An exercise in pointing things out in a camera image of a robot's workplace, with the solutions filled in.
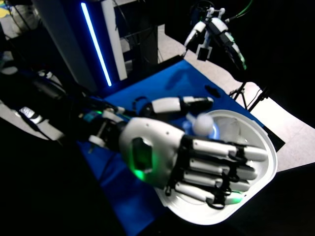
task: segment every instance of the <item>tiled floor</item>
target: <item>tiled floor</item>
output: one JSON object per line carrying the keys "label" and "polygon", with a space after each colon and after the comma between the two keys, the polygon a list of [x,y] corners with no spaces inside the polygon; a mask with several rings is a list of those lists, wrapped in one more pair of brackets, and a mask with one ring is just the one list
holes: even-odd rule
{"label": "tiled floor", "polygon": [[[158,29],[158,46],[164,60],[184,52],[183,45],[165,35],[163,26]],[[197,56],[190,51],[185,57],[190,64],[226,93],[241,85],[221,67],[208,61],[198,61],[196,58]],[[258,90],[259,87],[256,84],[246,84],[247,102],[255,97]],[[243,105],[241,97],[237,99],[237,102]],[[315,129],[292,116],[270,98],[261,101],[253,109],[252,114],[286,142],[277,153],[278,171],[315,162]]]}

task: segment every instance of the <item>white robotic hand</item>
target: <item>white robotic hand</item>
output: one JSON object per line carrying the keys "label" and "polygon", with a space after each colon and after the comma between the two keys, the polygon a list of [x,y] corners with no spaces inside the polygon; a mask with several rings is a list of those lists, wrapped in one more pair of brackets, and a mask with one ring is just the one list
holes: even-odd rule
{"label": "white robotic hand", "polygon": [[246,162],[264,161],[261,148],[185,135],[184,131],[150,118],[133,118],[119,137],[124,161],[142,181],[171,189],[221,209],[240,201],[247,180],[257,177]]}

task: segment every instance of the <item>white plastic container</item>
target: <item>white plastic container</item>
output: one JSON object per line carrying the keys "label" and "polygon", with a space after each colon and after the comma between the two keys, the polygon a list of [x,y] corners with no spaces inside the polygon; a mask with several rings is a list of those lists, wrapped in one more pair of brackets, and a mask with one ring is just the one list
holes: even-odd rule
{"label": "white plastic container", "polygon": [[266,186],[275,176],[277,171],[277,154],[267,133],[253,120],[236,112],[228,110],[216,110],[209,113],[214,121],[216,119],[236,118],[240,124],[239,140],[244,143],[264,148],[268,152],[268,159],[264,162],[252,162],[247,164],[256,169],[258,177],[249,181],[250,189],[243,193],[243,199],[240,203],[226,205],[222,210],[210,208],[206,203],[200,202],[183,194],[172,191],[171,196],[166,196],[163,190],[156,189],[156,192],[164,206],[182,219],[199,225],[213,225],[226,220],[242,205],[249,201],[264,186]]}

